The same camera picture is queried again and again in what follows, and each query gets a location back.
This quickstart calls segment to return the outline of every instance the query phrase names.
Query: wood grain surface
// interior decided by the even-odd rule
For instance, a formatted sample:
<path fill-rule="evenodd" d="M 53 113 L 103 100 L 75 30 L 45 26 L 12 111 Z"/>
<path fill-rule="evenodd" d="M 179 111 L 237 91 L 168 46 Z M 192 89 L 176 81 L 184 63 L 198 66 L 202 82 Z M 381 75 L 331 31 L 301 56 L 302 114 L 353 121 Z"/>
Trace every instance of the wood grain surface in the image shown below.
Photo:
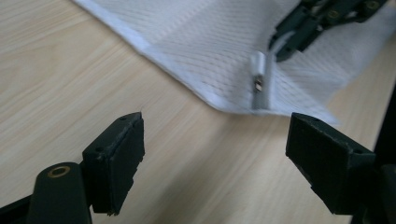
<path fill-rule="evenodd" d="M 373 148 L 396 78 L 396 35 L 329 102 Z M 114 119 L 142 111 L 147 154 L 117 217 L 94 223 L 348 223 L 285 156 L 289 118 L 219 112 L 70 1 L 0 1 L 0 206 L 33 191 Z"/>

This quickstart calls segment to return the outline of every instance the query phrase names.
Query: metal ring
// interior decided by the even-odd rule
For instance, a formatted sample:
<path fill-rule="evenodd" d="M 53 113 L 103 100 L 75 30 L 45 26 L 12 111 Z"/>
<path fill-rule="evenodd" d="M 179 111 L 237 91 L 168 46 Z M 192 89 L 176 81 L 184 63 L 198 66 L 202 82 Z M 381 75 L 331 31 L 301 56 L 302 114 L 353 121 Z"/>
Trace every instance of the metal ring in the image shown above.
<path fill-rule="evenodd" d="M 332 18 L 332 19 L 335 19 L 335 18 L 338 18 L 340 16 L 340 14 L 336 10 L 331 10 L 327 14 L 327 16 Z"/>
<path fill-rule="evenodd" d="M 367 1 L 366 6 L 370 9 L 377 9 L 379 7 L 379 3 L 376 1 Z"/>
<path fill-rule="evenodd" d="M 48 172 L 48 177 L 50 178 L 58 178 L 61 177 L 63 175 L 66 175 L 67 173 L 69 173 L 70 171 L 70 167 L 69 166 L 58 166 L 53 168 L 52 170 L 50 170 Z"/>

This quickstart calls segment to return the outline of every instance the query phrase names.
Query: white mesh bag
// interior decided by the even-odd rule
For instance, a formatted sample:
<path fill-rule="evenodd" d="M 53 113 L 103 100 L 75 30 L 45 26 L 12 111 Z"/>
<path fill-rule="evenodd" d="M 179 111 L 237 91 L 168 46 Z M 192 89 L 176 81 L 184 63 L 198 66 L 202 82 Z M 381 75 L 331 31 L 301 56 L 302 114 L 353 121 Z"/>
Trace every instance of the white mesh bag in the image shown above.
<path fill-rule="evenodd" d="M 333 28 L 304 53 L 275 63 L 268 42 L 298 1 L 74 1 L 218 110 L 300 112 L 327 122 L 335 122 L 325 107 L 328 99 L 361 72 L 396 29 L 396 10 L 384 7 L 367 22 Z M 260 63 L 252 68 L 258 52 L 265 60 L 259 96 L 253 76 Z"/>

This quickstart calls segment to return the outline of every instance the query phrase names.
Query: zipper slider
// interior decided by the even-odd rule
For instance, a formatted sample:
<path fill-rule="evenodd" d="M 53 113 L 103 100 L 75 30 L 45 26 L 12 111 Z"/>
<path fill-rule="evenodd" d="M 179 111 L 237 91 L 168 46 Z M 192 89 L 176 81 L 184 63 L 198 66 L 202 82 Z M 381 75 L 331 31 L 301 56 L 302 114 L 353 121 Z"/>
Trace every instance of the zipper slider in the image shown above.
<path fill-rule="evenodd" d="M 250 58 L 250 72 L 253 75 L 253 104 L 252 108 L 268 109 L 265 99 L 267 92 L 265 86 L 265 55 L 256 51 Z"/>

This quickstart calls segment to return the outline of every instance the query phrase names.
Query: light wooden surface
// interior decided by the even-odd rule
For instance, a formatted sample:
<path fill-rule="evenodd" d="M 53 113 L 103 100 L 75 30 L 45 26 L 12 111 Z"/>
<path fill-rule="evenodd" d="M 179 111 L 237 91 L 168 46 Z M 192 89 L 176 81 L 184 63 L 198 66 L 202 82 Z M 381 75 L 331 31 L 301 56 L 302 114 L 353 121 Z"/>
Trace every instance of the light wooden surface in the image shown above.
<path fill-rule="evenodd" d="M 329 103 L 338 129 L 368 148 L 395 58 L 396 35 Z M 348 223 L 286 158 L 290 119 L 212 109 L 69 1 L 0 1 L 0 206 L 135 111 L 147 154 L 121 214 L 94 223 Z"/>

